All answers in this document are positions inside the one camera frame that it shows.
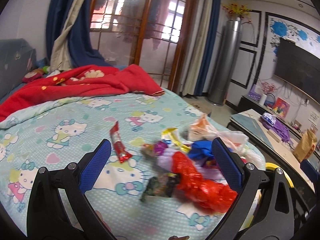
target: blue gripper pad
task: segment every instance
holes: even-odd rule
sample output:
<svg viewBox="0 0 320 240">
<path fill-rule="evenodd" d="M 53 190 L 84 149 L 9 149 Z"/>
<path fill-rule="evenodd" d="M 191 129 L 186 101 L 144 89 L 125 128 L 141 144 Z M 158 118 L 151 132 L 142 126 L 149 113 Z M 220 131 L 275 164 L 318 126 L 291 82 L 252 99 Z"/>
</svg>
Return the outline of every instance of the blue gripper pad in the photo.
<svg viewBox="0 0 320 240">
<path fill-rule="evenodd" d="M 215 138 L 212 141 L 211 149 L 223 176 L 229 184 L 229 187 L 237 193 L 240 193 L 244 179 L 244 171 L 242 168 L 238 168 L 230 155 L 231 152 L 220 138 Z"/>
<path fill-rule="evenodd" d="M 94 156 L 80 175 L 79 189 L 82 194 L 93 188 L 93 185 L 111 155 L 111 143 L 107 139 L 104 139 L 93 153 Z"/>
</svg>

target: television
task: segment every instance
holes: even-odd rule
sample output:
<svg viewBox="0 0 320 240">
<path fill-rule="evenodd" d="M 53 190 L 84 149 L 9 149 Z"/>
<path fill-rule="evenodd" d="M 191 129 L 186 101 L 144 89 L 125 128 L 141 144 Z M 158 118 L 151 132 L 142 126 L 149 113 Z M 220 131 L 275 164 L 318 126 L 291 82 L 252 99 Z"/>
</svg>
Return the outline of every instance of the television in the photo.
<svg viewBox="0 0 320 240">
<path fill-rule="evenodd" d="M 320 103 L 320 59 L 285 39 L 280 40 L 277 57 L 274 75 Z"/>
</svg>

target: red blanket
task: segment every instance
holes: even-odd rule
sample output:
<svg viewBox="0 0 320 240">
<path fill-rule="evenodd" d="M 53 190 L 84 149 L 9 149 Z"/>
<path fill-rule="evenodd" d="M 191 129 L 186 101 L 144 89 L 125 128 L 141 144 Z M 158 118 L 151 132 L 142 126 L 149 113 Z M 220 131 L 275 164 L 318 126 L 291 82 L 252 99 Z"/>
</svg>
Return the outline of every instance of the red blanket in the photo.
<svg viewBox="0 0 320 240">
<path fill-rule="evenodd" d="M 10 114 L 47 101 L 65 97 L 89 97 L 143 92 L 160 96 L 164 91 L 139 66 L 124 70 L 96 65 L 75 68 L 25 85 L 0 105 L 0 122 Z"/>
</svg>

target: stuffed toy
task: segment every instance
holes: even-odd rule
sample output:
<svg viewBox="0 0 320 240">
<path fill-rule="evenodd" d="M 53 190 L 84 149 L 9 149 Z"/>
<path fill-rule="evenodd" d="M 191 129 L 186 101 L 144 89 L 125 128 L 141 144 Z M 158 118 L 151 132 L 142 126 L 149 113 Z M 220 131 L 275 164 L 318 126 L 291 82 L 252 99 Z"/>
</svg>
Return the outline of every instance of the stuffed toy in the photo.
<svg viewBox="0 0 320 240">
<path fill-rule="evenodd" d="M 24 83 L 30 83 L 32 82 L 33 80 L 36 80 L 38 78 L 41 78 L 44 74 L 44 71 L 42 68 L 37 68 L 29 73 L 27 73 L 23 79 L 22 79 L 22 82 Z"/>
</svg>

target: wooden door frame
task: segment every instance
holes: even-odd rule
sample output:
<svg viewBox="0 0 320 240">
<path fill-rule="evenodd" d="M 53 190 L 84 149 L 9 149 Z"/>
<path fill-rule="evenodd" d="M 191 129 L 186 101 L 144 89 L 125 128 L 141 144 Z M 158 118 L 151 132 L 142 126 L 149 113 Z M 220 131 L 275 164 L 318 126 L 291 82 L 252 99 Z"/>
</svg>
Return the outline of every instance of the wooden door frame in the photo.
<svg viewBox="0 0 320 240">
<path fill-rule="evenodd" d="M 144 34 L 148 24 L 148 16 L 149 16 L 149 10 L 151 7 L 151 1 L 152 0 L 146 0 L 145 7 L 142 13 L 140 31 L 139 31 L 139 36 L 136 43 L 136 51 L 134 54 L 134 63 L 137 65 L 139 65 L 140 63 L 142 45 L 144 41 Z M 193 22 L 192 20 L 195 16 L 195 11 L 196 11 L 196 7 L 192 6 L 192 1 L 194 0 L 186 0 L 185 12 L 182 20 L 179 41 L 177 42 L 177 47 L 174 54 L 172 69 L 171 69 L 170 78 L 169 78 L 168 89 L 172 90 L 175 93 L 178 93 L 178 87 L 180 83 L 183 62 L 184 62 L 188 41 L 190 37 L 191 23 Z M 95 3 L 96 3 L 96 0 L 91 0 L 91 5 L 90 5 L 91 18 L 94 11 Z"/>
</svg>

